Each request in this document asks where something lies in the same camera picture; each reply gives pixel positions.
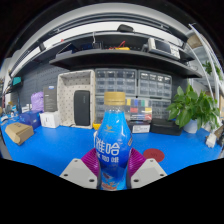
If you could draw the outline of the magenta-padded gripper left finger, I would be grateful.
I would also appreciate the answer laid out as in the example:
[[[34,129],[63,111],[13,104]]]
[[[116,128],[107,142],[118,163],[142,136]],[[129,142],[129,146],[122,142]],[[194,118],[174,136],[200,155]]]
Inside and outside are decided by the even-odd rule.
[[[91,149],[81,159],[74,158],[60,177],[84,188],[99,189],[100,164],[96,149]]]

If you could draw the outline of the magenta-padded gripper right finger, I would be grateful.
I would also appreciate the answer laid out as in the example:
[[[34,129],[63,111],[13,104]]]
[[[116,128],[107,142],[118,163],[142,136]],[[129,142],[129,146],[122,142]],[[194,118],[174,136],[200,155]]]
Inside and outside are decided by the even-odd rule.
[[[146,186],[165,176],[165,171],[154,158],[146,159],[136,149],[131,149],[126,175],[128,189]]]

